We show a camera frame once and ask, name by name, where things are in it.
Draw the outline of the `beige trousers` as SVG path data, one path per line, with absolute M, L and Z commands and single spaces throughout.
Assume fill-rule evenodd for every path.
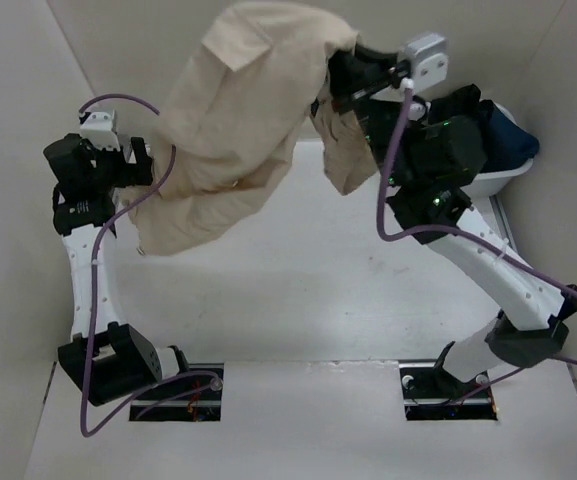
M 130 218 L 141 249 L 172 255 L 221 237 L 257 213 L 288 174 L 305 121 L 323 145 L 323 170 L 342 195 L 377 170 L 352 113 L 332 108 L 327 63 L 359 33 L 341 17 L 289 2 L 224 9 L 172 88 L 151 137 L 160 190 Z

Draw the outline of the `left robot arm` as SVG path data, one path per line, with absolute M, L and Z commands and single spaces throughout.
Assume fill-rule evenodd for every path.
M 103 149 L 71 133 L 43 154 L 57 179 L 53 226 L 67 252 L 74 300 L 70 339 L 57 350 L 60 366 L 93 406 L 157 384 L 170 398 L 184 397 L 193 377 L 185 355 L 176 346 L 155 346 L 130 326 L 118 300 L 115 195 L 151 185 L 147 143 L 133 137 Z

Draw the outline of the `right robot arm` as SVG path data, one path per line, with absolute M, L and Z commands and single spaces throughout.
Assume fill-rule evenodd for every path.
M 493 232 L 466 193 L 484 167 L 489 142 L 476 110 L 443 99 L 419 120 L 410 108 L 429 61 L 363 46 L 338 51 L 328 63 L 332 107 L 356 116 L 381 176 L 378 234 L 392 213 L 402 236 L 446 258 L 498 305 L 485 327 L 446 345 L 434 365 L 406 377 L 416 395 L 463 395 L 486 370 L 520 370 L 556 356 L 577 312 L 577 287 L 546 279 Z

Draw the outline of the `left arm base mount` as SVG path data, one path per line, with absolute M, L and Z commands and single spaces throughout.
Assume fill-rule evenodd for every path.
M 130 404 L 131 422 L 219 422 L 223 390 L 210 376 L 192 376 L 151 389 Z

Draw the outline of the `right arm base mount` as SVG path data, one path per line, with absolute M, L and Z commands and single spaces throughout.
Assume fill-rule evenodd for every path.
M 488 382 L 486 371 L 463 383 L 430 364 L 404 364 L 400 378 L 408 421 L 497 420 L 492 390 L 487 388 L 473 394 Z

